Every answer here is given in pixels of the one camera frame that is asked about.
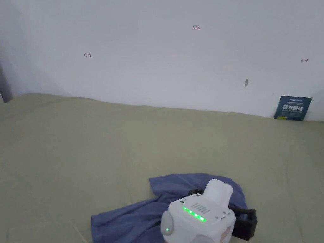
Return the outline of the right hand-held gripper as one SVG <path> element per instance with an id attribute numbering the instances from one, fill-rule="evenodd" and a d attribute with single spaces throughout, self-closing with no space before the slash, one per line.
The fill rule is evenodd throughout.
<path id="1" fill-rule="evenodd" d="M 233 188 L 217 179 L 205 190 L 192 189 L 188 196 L 172 202 L 162 214 L 160 231 L 166 243 L 228 243 L 231 236 L 254 237 L 255 209 L 229 205 Z"/>

